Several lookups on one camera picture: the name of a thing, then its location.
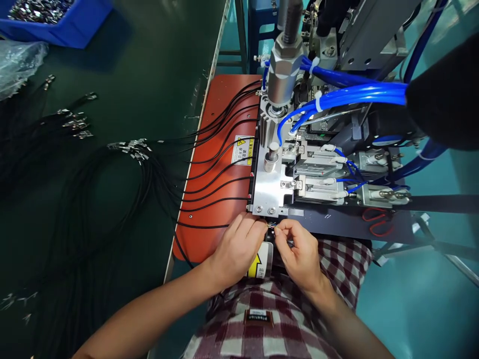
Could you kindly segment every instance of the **hand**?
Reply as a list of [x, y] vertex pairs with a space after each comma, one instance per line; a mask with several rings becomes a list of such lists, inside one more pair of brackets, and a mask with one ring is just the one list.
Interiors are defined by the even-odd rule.
[[264, 219], [251, 213], [240, 213], [223, 234], [221, 241], [206, 260], [220, 291], [240, 281], [254, 261], [268, 226]]
[[[296, 220], [283, 219], [274, 228], [276, 246], [286, 271], [294, 283], [310, 299], [321, 294], [324, 285], [330, 285], [319, 267], [318, 240]], [[287, 240], [292, 239], [290, 248]]]

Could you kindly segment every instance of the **plaid shirt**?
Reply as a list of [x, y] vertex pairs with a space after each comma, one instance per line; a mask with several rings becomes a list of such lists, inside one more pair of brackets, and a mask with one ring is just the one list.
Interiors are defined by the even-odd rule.
[[[320, 240], [319, 254], [321, 270], [355, 310], [371, 251], [355, 241]], [[248, 309], [270, 311], [273, 325], [245, 324]], [[340, 358], [325, 339], [318, 311], [283, 274], [241, 280], [210, 300], [206, 319], [183, 358]]]

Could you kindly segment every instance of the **red work mat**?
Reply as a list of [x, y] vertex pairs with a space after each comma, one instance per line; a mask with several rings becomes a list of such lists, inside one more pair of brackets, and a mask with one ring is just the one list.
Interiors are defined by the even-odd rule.
[[[261, 76], [259, 75], [216, 76], [210, 84], [210, 90], [208, 93], [205, 111], [203, 113], [201, 128], [204, 128], [208, 124], [213, 122], [215, 118], [227, 107], [229, 102], [243, 87], [256, 80], [259, 80], [260, 78]], [[255, 84], [254, 86], [248, 87], [248, 89], [253, 89], [258, 86], [259, 83]], [[255, 104], [259, 104], [259, 97], [255, 96], [255, 94], [252, 93], [245, 99], [239, 101], [230, 113], [233, 114], [243, 107]], [[234, 118], [232, 118], [228, 122], [228, 124], [225, 126], [225, 128], [221, 130], [219, 134], [217, 134], [208, 142], [201, 146], [198, 146], [195, 149], [193, 161], [199, 162], [213, 157], [222, 146], [225, 140], [225, 136], [228, 134], [228, 132], [235, 123], [246, 119], [256, 119], [257, 116], [257, 106], [239, 112], [237, 115], [234, 116]], [[254, 121], [238, 125], [229, 136], [222, 151], [236, 139], [236, 135], [254, 137], [255, 129], [256, 122]], [[199, 139], [206, 137], [212, 132], [213, 131], [209, 131], [206, 134], [200, 135]], [[205, 175], [199, 177], [198, 179], [189, 180], [186, 185], [186, 191], [199, 190], [209, 184], [218, 175], [219, 172], [221, 172], [226, 166], [230, 165], [234, 161], [232, 160], [233, 148], [237, 145], [238, 144], [234, 144], [231, 148], [229, 148], [228, 151], [226, 151], [226, 153], [220, 158], [218, 163]], [[212, 165], [213, 162], [214, 160], [204, 164], [192, 164], [188, 178], [192, 178], [202, 174]], [[185, 194], [184, 199], [201, 198], [207, 194], [210, 194], [222, 184], [230, 180], [237, 179], [239, 177], [247, 177], [250, 175], [250, 173], [251, 165], [233, 165], [223, 174], [221, 174], [218, 179], [214, 181], [209, 187], [195, 194]], [[226, 197], [248, 197], [249, 183], [250, 181], [247, 179], [229, 183], [223, 188], [219, 189], [217, 192], [202, 200], [195, 202], [182, 202], [181, 208], [200, 208], [218, 199]], [[207, 208], [200, 209], [198, 211], [181, 212], [179, 222], [194, 226], [216, 226], [230, 224], [231, 221], [240, 212], [245, 211], [247, 203], [248, 202], [246, 200], [225, 200], [215, 203]], [[218, 242], [221, 239], [221, 236], [223, 235], [225, 230], [226, 228], [187, 228], [178, 224], [176, 233], [181, 243], [181, 247], [187, 255], [188, 259], [192, 262], [201, 263], [215, 251]], [[176, 258], [183, 260], [183, 256], [181, 255], [181, 252], [176, 243], [174, 243], [173, 253]]]

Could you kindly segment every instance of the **wrist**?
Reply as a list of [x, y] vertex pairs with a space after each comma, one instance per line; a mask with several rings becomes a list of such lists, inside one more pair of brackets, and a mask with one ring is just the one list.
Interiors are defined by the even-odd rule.
[[328, 278], [322, 273], [321, 275], [319, 284], [313, 290], [303, 292], [316, 309], [323, 312], [332, 308], [336, 293]]
[[221, 273], [214, 269], [211, 257], [207, 258], [198, 267], [201, 267], [202, 277], [205, 279], [205, 283], [207, 283], [212, 295], [216, 295], [227, 288], [220, 279]]

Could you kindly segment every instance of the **blue plastic bin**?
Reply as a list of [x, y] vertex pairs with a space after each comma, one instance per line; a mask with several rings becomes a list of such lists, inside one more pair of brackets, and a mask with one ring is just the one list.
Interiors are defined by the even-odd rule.
[[58, 24], [15, 21], [8, 12], [15, 0], [0, 0], [0, 33], [10, 40], [45, 41], [85, 48], [113, 9], [110, 0], [76, 0]]

